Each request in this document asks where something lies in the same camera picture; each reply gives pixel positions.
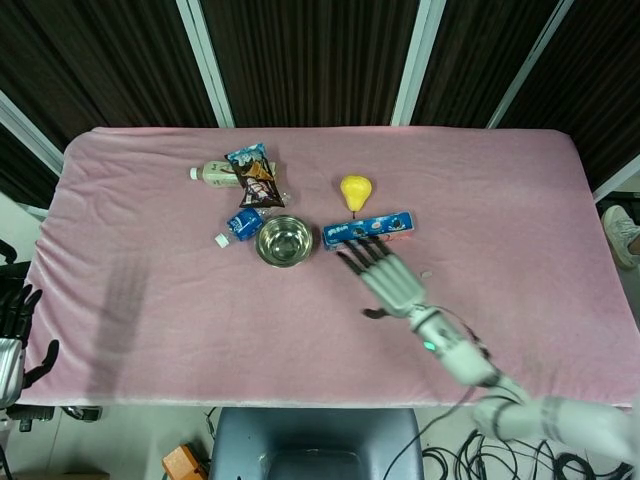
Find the blue juice box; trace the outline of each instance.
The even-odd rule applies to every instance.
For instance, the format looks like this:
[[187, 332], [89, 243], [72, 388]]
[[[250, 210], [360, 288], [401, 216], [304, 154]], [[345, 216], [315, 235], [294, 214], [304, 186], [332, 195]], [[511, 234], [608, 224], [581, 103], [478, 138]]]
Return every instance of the blue juice box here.
[[391, 213], [382, 217], [327, 225], [322, 229], [322, 244], [325, 250], [332, 251], [343, 248], [342, 242], [345, 240], [377, 235], [380, 240], [386, 242], [406, 237], [412, 231], [413, 219], [409, 212]]

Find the bottle cap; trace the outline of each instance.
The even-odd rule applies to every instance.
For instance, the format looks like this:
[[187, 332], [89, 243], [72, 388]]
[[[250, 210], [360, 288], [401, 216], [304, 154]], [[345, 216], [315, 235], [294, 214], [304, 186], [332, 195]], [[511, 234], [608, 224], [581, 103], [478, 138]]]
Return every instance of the bottle cap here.
[[229, 245], [229, 239], [224, 233], [219, 233], [215, 238], [216, 243], [220, 248], [224, 248]]

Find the table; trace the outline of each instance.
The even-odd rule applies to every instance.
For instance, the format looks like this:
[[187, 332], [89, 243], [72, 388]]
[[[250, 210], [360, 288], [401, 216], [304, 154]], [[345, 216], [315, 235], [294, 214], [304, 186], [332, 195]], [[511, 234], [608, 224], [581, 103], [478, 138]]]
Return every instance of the table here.
[[580, 159], [544, 130], [436, 127], [96, 128], [65, 152], [28, 281], [44, 290], [27, 365], [51, 338], [33, 404], [185, 403], [396, 407], [455, 403], [456, 385], [335, 257], [291, 269], [251, 242], [213, 242], [238, 189], [189, 167], [264, 142], [287, 207], [321, 227], [349, 219], [338, 183], [375, 189], [361, 216], [408, 209], [392, 248], [494, 363], [534, 395], [629, 404], [640, 336]]

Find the sneaker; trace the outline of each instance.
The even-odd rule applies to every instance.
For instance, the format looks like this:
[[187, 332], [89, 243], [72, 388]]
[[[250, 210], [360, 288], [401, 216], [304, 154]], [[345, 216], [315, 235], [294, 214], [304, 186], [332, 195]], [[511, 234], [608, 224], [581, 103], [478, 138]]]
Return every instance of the sneaker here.
[[640, 255], [632, 255], [629, 244], [640, 236], [640, 227], [633, 223], [624, 208], [619, 205], [608, 208], [602, 216], [602, 226], [616, 264], [625, 270], [637, 266]]

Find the metal bowl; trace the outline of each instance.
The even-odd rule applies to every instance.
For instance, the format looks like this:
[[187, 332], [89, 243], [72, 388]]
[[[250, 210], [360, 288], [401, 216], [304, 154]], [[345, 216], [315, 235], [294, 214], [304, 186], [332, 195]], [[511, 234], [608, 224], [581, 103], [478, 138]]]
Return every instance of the metal bowl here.
[[256, 237], [256, 251], [269, 265], [286, 268], [302, 262], [311, 253], [313, 235], [302, 220], [278, 215], [262, 226]]

